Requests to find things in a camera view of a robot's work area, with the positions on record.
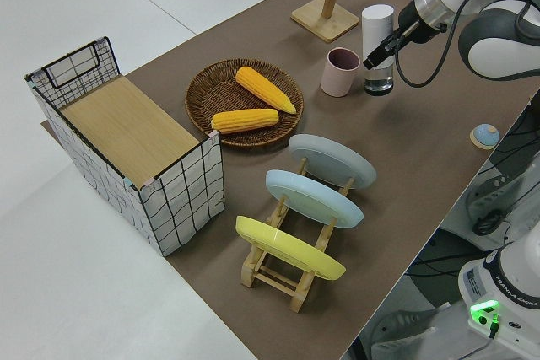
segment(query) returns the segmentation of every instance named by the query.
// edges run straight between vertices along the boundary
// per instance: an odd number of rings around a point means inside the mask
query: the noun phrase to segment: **storage box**
[[[98,39],[26,75],[84,178],[161,254],[224,209],[221,145],[189,134],[118,69]]]

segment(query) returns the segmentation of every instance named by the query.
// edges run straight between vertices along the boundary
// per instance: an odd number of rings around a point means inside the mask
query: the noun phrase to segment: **corn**
[[[230,134],[273,126],[278,120],[276,109],[245,109],[214,114],[211,125],[222,134]]]
[[[290,114],[296,113],[296,108],[290,102],[287,94],[279,90],[276,85],[262,76],[255,69],[251,67],[241,67],[238,69],[235,78],[236,82],[273,108]]]

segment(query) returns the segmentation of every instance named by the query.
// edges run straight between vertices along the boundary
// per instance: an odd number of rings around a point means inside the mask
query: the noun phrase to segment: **cup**
[[[322,91],[333,97],[343,97],[353,84],[361,64],[360,57],[347,48],[334,48],[327,55],[322,72]]]
[[[394,8],[387,4],[374,4],[362,11],[362,57],[381,44],[394,27]],[[364,90],[372,96],[389,94],[394,87],[394,57],[389,56],[376,67],[365,71]]]

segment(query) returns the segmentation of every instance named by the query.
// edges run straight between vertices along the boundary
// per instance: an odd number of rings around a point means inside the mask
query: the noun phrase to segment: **wooden base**
[[[332,42],[340,35],[356,27],[360,18],[338,4],[333,7],[332,15],[325,18],[322,15],[325,1],[312,0],[301,8],[297,8],[291,14],[291,19],[325,42]]]
[[[305,175],[305,166],[307,159],[303,158],[301,161],[299,174]],[[351,179],[344,187],[339,189],[339,192],[346,196],[348,190],[353,185],[354,179]],[[278,201],[278,205],[274,208],[272,215],[268,217],[267,224],[279,229],[283,223],[285,216],[287,215],[289,208],[285,206],[285,197],[282,197]],[[315,247],[324,252],[327,248],[328,241],[332,236],[332,231],[337,222],[337,219],[332,220],[328,225],[323,225],[319,238],[316,241]],[[315,279],[315,273],[313,271],[304,271],[299,282],[294,282],[287,277],[279,274],[278,272],[264,266],[264,261],[267,257],[267,252],[255,245],[251,246],[249,255],[244,260],[241,271],[241,282],[246,287],[252,287],[255,279],[261,280],[266,284],[276,288],[277,290],[286,293],[291,296],[289,308],[298,313],[307,298],[307,294],[310,291],[311,284]]]

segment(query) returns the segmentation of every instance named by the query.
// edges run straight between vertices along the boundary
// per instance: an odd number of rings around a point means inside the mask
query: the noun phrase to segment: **white cylinder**
[[[394,8],[387,4],[374,4],[362,11],[362,59],[381,44],[394,30]],[[389,67],[394,63],[390,56],[373,69]]]
[[[540,224],[502,250],[500,265],[517,289],[540,297]]]

